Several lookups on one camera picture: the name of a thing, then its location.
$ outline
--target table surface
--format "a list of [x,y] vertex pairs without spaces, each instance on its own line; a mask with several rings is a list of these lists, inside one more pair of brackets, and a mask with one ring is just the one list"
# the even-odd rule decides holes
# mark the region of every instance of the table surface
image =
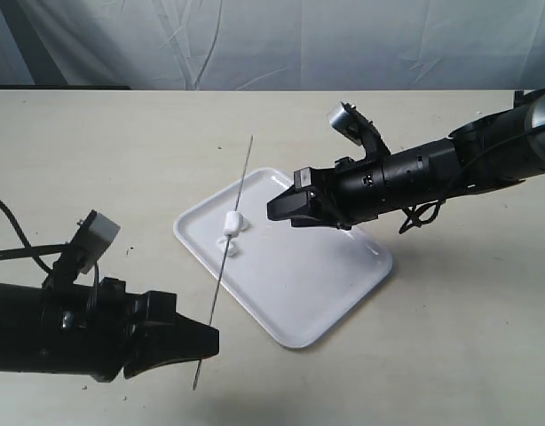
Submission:
[[[176,292],[178,311],[204,321],[214,279],[174,219],[239,178],[250,134],[249,170],[359,158],[326,121],[338,100],[396,152],[506,109],[512,94],[0,91],[0,197],[34,244],[68,240],[101,211],[122,227],[102,272],[129,291]],[[545,177],[449,201],[399,236],[402,220],[362,226],[394,270],[313,347],[281,348],[223,292],[221,351],[196,392],[194,363],[111,384],[0,373],[0,424],[545,424]],[[0,249],[18,246],[0,212]],[[0,263],[0,281],[42,279],[28,260]]]

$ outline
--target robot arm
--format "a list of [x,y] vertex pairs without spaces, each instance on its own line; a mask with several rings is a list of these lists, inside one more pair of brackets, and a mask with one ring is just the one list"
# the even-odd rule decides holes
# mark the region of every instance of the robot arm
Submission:
[[366,157],[342,158],[333,169],[296,171],[294,184],[269,201],[269,219],[350,229],[400,209],[407,215],[403,233],[436,219],[448,198],[488,193],[545,173],[545,90],[516,92],[512,109],[396,154],[355,106],[342,104],[328,118],[364,147]]
[[[111,382],[219,352],[219,333],[176,313],[176,295],[127,293],[125,282],[74,284],[109,247],[119,226],[92,211],[40,288],[0,283],[0,371],[91,375]],[[37,247],[0,250],[37,258]]]

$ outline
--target white tray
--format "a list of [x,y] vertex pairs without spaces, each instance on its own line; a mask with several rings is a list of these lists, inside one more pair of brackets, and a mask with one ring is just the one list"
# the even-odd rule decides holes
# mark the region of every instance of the white tray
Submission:
[[[275,169],[245,177],[239,211],[250,223],[228,257],[222,285],[282,346],[304,348],[332,327],[391,270],[391,253],[359,228],[290,227],[272,222],[266,203],[292,180]],[[233,209],[239,182],[189,209],[174,233],[217,277],[225,213]]]

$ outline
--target backdrop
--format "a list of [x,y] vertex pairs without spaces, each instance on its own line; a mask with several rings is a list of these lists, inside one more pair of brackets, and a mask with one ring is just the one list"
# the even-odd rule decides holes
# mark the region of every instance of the backdrop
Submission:
[[[545,0],[14,1],[71,84],[545,87]],[[4,38],[1,80],[21,69],[2,65],[14,57]]]

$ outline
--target thin metal rod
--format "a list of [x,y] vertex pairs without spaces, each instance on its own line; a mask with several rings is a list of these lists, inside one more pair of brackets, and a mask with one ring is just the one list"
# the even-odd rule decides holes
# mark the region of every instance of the thin metal rod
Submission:
[[[243,183],[245,182],[245,175],[247,174],[247,166],[249,165],[249,157],[251,155],[251,148],[253,147],[253,135],[249,141],[249,149],[247,155],[245,155],[245,164],[243,165],[243,172],[241,173],[241,182],[239,183],[239,190],[237,191],[237,200],[235,200],[234,211],[239,208],[239,201],[241,200],[241,191],[243,190]],[[231,243],[231,235],[227,235],[227,242],[225,243],[225,251],[223,252],[223,259],[221,260],[221,267],[219,268],[219,275],[217,276],[216,290],[213,293],[213,301],[211,302],[211,310],[209,311],[208,326],[211,325],[213,320],[213,314],[216,311],[217,295],[219,294],[219,288],[221,287],[221,279],[223,278],[223,271],[225,270],[225,260],[227,260],[227,251],[229,250],[229,244]],[[195,369],[194,383],[192,389],[195,391],[198,387],[198,381],[200,380],[201,372],[201,359],[198,360],[198,366]]]

